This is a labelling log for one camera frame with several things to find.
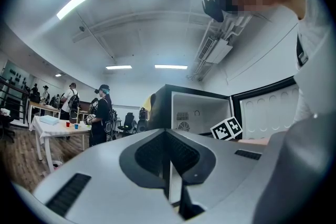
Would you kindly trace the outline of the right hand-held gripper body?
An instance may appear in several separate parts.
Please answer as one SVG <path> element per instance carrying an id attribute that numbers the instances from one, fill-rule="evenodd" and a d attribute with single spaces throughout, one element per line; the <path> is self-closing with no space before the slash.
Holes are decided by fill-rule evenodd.
<path id="1" fill-rule="evenodd" d="M 242 127 L 234 116 L 222 120 L 215 126 L 211 127 L 210 130 L 215 139 L 225 141 L 236 139 L 237 136 L 243 132 Z"/>

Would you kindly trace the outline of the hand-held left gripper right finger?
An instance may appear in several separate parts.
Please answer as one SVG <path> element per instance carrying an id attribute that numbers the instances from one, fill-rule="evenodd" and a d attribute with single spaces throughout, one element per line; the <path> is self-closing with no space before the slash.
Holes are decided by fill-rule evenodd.
<path id="1" fill-rule="evenodd" d="M 165 144 L 187 150 L 180 209 L 188 214 L 253 214 L 268 182 L 268 148 L 166 130 Z"/>

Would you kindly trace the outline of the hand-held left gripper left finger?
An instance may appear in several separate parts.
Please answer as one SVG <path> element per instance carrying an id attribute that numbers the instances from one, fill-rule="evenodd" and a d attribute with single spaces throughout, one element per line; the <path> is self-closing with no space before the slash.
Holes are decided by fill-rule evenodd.
<path id="1" fill-rule="evenodd" d="M 48 175 L 33 193 L 18 184 L 13 187 L 45 223 L 183 223 L 163 190 L 139 187 L 120 168 L 122 151 L 155 133 L 151 130 L 90 147 Z M 75 173 L 91 179 L 61 217 L 46 205 Z"/>

